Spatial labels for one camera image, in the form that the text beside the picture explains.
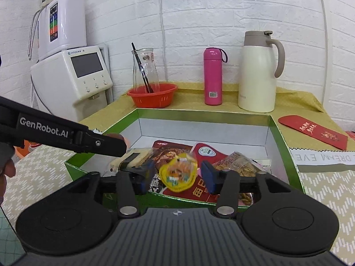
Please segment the left human hand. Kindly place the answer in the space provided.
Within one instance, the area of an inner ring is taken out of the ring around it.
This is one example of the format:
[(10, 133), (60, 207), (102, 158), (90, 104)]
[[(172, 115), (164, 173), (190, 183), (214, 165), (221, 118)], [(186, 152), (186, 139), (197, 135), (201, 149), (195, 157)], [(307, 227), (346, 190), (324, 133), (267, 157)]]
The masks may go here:
[(7, 188), (7, 178), (16, 175), (16, 168), (12, 160), (15, 149), (7, 143), (1, 142), (1, 203), (4, 200), (4, 194)]

